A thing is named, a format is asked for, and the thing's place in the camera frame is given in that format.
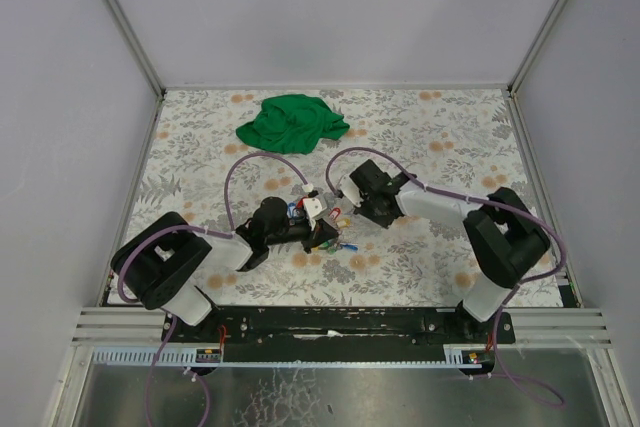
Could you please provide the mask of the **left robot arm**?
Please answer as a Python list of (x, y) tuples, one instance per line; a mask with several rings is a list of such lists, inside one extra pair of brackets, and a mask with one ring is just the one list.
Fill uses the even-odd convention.
[(283, 199), (267, 197), (232, 233), (191, 225), (180, 214), (168, 212), (114, 254), (110, 265), (118, 292), (131, 292), (127, 301), (196, 326), (214, 310), (191, 279), (206, 258), (248, 272), (263, 263), (275, 245), (298, 242), (309, 254), (339, 238), (338, 230), (319, 217), (322, 212), (318, 196), (304, 198), (302, 211), (294, 215)]

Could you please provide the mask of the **blue key tag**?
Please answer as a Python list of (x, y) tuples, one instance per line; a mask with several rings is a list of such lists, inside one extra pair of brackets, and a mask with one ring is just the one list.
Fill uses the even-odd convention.
[(292, 202), (288, 204), (288, 217), (294, 222), (301, 221), (305, 218), (305, 212), (296, 203)]

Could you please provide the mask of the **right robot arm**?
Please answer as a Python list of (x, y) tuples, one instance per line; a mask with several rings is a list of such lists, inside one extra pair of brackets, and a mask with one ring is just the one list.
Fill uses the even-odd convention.
[(340, 182), (339, 191), (356, 214), (383, 228), (401, 217), (419, 217), (464, 230), (481, 274), (461, 308), (477, 322), (493, 317), (551, 246), (539, 220), (509, 188), (473, 200), (406, 172), (392, 177), (367, 160)]

